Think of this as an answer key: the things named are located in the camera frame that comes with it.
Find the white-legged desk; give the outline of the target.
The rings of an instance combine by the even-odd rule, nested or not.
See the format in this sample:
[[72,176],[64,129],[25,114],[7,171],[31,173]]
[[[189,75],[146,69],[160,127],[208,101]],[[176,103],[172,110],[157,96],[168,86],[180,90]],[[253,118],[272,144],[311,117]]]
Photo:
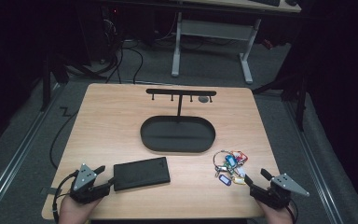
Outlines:
[[[178,5],[184,7],[189,3],[202,4],[210,7],[229,7],[231,9],[246,9],[251,12],[271,12],[282,13],[283,15],[298,14],[302,8],[299,4],[296,7],[291,7],[285,3],[285,0],[280,0],[279,7],[267,6],[249,0],[178,0]],[[181,38],[183,35],[211,37],[226,40],[245,41],[246,46],[244,52],[239,54],[241,69],[244,80],[247,84],[253,83],[252,74],[248,64],[248,57],[252,46],[255,42],[260,23],[262,21],[260,16],[257,16],[250,24],[234,24],[225,21],[201,21],[197,19],[183,19],[182,13],[176,14],[176,34],[175,34],[175,49],[172,58],[172,76],[178,77],[180,74],[181,61]]]

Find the person's left hand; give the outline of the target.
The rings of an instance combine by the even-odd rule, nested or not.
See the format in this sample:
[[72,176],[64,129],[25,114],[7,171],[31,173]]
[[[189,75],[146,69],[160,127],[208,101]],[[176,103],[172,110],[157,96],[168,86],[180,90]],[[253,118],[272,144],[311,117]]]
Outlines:
[[85,224],[101,201],[101,199],[98,199],[83,204],[76,202],[70,196],[65,196],[60,206],[58,224]]

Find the black key rack with tray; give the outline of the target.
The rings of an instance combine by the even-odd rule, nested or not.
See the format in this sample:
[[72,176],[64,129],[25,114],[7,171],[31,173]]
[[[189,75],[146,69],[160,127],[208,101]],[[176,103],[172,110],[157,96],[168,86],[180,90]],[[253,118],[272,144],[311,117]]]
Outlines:
[[153,116],[144,121],[140,129],[141,140],[150,150],[156,152],[202,153],[208,150],[215,140],[215,128],[212,123],[202,117],[183,116],[183,97],[206,97],[212,102],[216,91],[188,91],[147,89],[152,95],[170,95],[178,97],[177,114],[174,116]]

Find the black metal stand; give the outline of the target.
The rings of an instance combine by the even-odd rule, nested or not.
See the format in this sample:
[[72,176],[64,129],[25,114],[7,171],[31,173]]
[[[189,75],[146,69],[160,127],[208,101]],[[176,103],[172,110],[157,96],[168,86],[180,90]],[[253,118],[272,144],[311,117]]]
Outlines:
[[264,86],[252,90],[252,93],[260,94],[268,90],[282,90],[281,99],[285,102],[296,100],[296,126],[301,132],[303,132],[303,119],[306,109],[307,78],[303,75],[280,77]]
[[66,69],[67,65],[74,67],[77,71],[88,77],[95,79],[103,79],[103,77],[99,76],[96,72],[92,72],[91,70],[74,60],[71,60],[58,53],[48,53],[46,55],[46,59],[43,61],[43,98],[41,107],[41,110],[43,112],[48,109],[48,106],[51,102],[51,77],[55,77],[56,81],[59,84],[66,85],[68,83],[69,76],[68,71]]

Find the black wallet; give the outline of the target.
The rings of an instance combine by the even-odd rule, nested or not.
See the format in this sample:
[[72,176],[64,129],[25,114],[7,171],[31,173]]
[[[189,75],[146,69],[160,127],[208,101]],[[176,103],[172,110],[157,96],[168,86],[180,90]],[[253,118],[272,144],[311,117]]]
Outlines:
[[170,183],[165,157],[114,165],[115,191]]

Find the person's right hand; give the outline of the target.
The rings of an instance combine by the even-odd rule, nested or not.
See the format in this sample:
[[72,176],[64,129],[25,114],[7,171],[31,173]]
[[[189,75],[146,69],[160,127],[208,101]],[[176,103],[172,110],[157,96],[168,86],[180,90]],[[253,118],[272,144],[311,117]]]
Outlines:
[[260,201],[256,201],[256,203],[264,212],[268,224],[295,224],[295,210],[291,205],[283,209],[273,209]]

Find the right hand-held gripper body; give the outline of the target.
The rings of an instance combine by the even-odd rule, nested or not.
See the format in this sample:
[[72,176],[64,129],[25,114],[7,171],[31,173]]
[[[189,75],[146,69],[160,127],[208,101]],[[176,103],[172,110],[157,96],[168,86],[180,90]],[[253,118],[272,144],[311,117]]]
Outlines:
[[293,193],[305,197],[310,196],[310,193],[287,173],[273,176],[269,182],[270,186],[267,189],[263,189],[254,183],[253,187],[249,187],[250,195],[273,209],[282,209],[288,206]]

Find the black keyboard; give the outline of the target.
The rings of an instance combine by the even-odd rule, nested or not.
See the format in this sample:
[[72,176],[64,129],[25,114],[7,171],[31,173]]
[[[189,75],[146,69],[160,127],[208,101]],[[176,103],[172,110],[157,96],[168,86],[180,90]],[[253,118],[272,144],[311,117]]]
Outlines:
[[267,6],[272,6],[272,7],[279,7],[281,3],[280,0],[249,0],[249,1],[256,2],[259,4],[264,4]]

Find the black computer tower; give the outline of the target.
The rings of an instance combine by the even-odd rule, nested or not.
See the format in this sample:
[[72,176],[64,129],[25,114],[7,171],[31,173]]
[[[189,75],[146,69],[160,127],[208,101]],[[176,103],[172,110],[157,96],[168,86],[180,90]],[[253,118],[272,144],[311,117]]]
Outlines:
[[117,34],[113,19],[113,9],[109,6],[86,4],[79,9],[83,33],[89,58],[93,62],[106,63]]

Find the metal floor rail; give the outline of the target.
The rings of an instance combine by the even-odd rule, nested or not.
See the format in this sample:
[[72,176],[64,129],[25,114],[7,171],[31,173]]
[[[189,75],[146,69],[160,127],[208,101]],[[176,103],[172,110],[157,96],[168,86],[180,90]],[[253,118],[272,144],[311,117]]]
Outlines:
[[52,104],[65,85],[56,83],[51,88],[50,100],[46,106],[42,106],[43,85],[38,84],[33,95],[15,113],[0,137],[0,202],[31,150]]
[[325,181],[322,170],[320,169],[319,164],[314,157],[307,136],[305,135],[305,132],[301,131],[297,125],[296,111],[294,106],[291,103],[283,103],[283,106],[296,130],[296,135],[299,138],[301,150],[305,157],[306,164],[309,167],[312,181],[324,206],[324,211],[327,214],[330,224],[343,224],[342,216],[337,209],[336,202],[330,188]]

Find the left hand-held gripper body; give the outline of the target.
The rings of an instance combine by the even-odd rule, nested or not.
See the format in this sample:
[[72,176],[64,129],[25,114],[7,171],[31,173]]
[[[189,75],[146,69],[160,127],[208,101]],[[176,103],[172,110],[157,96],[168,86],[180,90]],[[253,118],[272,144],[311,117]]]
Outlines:
[[87,164],[82,163],[70,188],[70,197],[78,203],[91,203],[110,193],[108,183],[95,186],[96,175]]

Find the key bunch with coloured tags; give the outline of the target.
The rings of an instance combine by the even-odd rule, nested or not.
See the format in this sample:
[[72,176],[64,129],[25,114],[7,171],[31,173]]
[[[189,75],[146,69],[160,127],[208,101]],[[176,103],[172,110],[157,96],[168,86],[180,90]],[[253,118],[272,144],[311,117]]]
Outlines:
[[213,155],[215,177],[226,186],[245,185],[246,172],[243,165],[248,161],[248,156],[242,151],[220,150]]

